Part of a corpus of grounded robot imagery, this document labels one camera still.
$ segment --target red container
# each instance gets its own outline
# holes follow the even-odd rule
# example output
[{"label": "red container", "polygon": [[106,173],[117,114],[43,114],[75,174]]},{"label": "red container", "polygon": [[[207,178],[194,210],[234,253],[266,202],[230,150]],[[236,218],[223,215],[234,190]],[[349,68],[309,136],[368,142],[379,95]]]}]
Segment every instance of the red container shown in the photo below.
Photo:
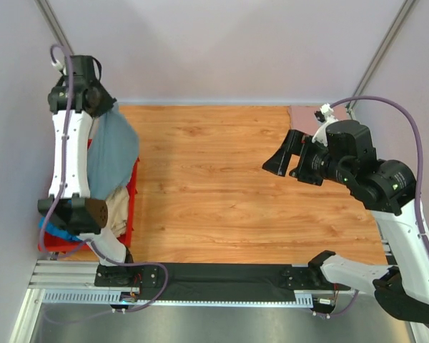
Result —
[{"label": "red container", "polygon": [[[130,247],[130,243],[132,241],[132,231],[133,231],[133,222],[134,222],[134,205],[135,205],[135,194],[137,190],[135,186],[137,185],[137,165],[139,159],[135,161],[134,168],[132,170],[132,176],[130,177],[130,182],[127,184],[127,191],[129,192],[129,216],[127,217],[127,226],[126,233],[119,236],[118,240],[125,245],[126,247]],[[65,239],[58,238],[53,236],[52,234],[44,233],[44,245],[46,250],[49,252],[70,252],[74,248],[76,248],[80,242],[69,242]],[[90,250],[89,246],[85,244],[81,250]]]}]

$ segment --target blue cloth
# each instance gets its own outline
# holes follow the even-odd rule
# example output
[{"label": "blue cloth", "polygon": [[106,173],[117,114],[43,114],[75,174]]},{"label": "blue cloth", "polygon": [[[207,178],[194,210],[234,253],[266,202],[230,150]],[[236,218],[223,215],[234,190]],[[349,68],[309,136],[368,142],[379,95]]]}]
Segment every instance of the blue cloth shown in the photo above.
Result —
[{"label": "blue cloth", "polygon": [[[105,200],[117,187],[129,183],[138,148],[137,133],[119,113],[119,106],[115,103],[99,118],[97,132],[87,150],[87,181],[91,198]],[[67,241],[79,241],[51,223],[48,223],[46,231]]]}]

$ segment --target wooden table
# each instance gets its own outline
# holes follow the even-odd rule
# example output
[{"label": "wooden table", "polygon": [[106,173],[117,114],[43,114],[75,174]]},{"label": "wooden table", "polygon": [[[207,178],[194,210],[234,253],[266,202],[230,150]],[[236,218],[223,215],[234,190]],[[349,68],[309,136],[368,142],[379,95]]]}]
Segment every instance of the wooden table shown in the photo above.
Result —
[{"label": "wooden table", "polygon": [[140,136],[135,261],[302,264],[330,249],[385,264],[373,218],[344,186],[312,186],[261,169],[288,130],[286,107],[121,110]]}]

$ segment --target wall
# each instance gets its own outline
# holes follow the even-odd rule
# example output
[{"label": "wall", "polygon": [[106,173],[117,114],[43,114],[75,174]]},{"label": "wall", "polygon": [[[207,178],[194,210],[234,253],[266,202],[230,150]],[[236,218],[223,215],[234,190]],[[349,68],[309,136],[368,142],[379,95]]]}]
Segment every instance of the wall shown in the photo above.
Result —
[{"label": "wall", "polygon": [[[424,147],[423,206],[429,226],[429,0],[419,1],[365,91],[402,104],[415,118]],[[403,116],[383,104],[361,102],[356,117],[373,131],[379,156],[416,172],[416,148]]]},{"label": "wall", "polygon": [[119,100],[309,104],[354,92],[403,0],[51,0]]},{"label": "wall", "polygon": [[0,1],[0,343],[9,339],[35,265],[36,201],[52,173],[51,43],[33,0]]}]

